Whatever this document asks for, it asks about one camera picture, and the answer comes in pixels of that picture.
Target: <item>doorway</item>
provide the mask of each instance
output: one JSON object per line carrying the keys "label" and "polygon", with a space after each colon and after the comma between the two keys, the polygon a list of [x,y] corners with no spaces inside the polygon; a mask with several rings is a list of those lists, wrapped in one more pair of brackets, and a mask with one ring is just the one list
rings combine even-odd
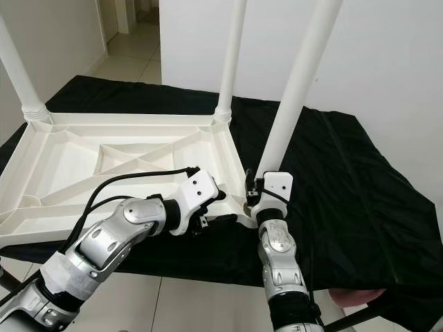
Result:
{"label": "doorway", "polygon": [[109,57],[92,76],[161,84],[159,2],[100,0],[100,14]]}

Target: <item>black cloth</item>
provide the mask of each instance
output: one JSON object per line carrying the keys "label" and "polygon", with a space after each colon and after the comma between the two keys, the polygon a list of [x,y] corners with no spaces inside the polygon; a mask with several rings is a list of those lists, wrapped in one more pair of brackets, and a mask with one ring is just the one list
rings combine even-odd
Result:
{"label": "black cloth", "polygon": [[[77,76],[46,106],[55,113],[203,115],[216,104],[215,93]],[[245,169],[258,166],[277,108],[278,102],[233,99],[230,131]],[[2,167],[23,130],[0,149]],[[313,243],[315,289],[387,288],[377,301],[398,305],[386,318],[428,331],[443,315],[443,247],[435,207],[389,165],[358,120],[304,108],[281,170],[293,174],[291,201],[303,215],[290,212],[288,224],[305,279]],[[219,223],[199,237],[149,238],[118,270],[261,286],[257,244],[256,230]],[[10,246],[0,254],[43,263],[59,245]]]}

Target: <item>white pole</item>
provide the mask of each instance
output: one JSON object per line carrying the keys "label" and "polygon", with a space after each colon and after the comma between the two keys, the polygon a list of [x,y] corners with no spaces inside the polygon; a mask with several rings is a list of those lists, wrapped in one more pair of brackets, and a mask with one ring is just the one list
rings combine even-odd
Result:
{"label": "white pole", "polygon": [[317,0],[269,134],[256,178],[278,171],[343,0]]}
{"label": "white pole", "polygon": [[233,99],[235,73],[237,72],[240,42],[242,40],[244,13],[247,0],[234,0],[232,21],[230,23],[228,46],[224,58],[223,74],[219,102],[215,107],[214,120],[216,122],[230,122],[230,104]]}
{"label": "white pole", "polygon": [[0,13],[0,59],[21,102],[25,120],[52,122],[51,114],[37,92],[20,60],[19,53]]}

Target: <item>black table leg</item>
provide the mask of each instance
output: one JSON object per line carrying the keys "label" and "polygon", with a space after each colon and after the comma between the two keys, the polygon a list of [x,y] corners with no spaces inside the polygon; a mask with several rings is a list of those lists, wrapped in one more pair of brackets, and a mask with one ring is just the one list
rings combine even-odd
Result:
{"label": "black table leg", "polygon": [[11,292],[20,284],[21,282],[18,279],[16,279],[7,270],[0,266],[0,286]]}
{"label": "black table leg", "polygon": [[349,316],[336,320],[335,322],[325,326],[325,332],[336,332],[346,329],[348,327],[366,322],[372,318],[378,317],[385,313],[387,310],[391,309],[394,304],[382,304],[379,306],[369,306],[367,308],[361,309],[356,313]]}

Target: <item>white plastic table frame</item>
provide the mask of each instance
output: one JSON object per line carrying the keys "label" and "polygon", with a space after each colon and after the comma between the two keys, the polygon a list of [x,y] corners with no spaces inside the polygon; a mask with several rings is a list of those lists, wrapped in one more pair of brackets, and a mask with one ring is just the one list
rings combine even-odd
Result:
{"label": "white plastic table frame", "polygon": [[[317,0],[258,177],[280,167],[341,2]],[[234,213],[240,223],[256,227],[244,213],[244,172],[228,127],[245,11],[246,0],[235,0],[214,116],[50,113],[0,13],[0,59],[29,124],[0,176],[0,248],[65,239],[92,191],[108,178],[196,165],[209,171],[227,193],[226,199],[209,207],[208,214]],[[118,181],[106,187],[97,201],[115,195],[167,197],[185,176]],[[109,216],[117,203],[94,211],[85,229]]]}

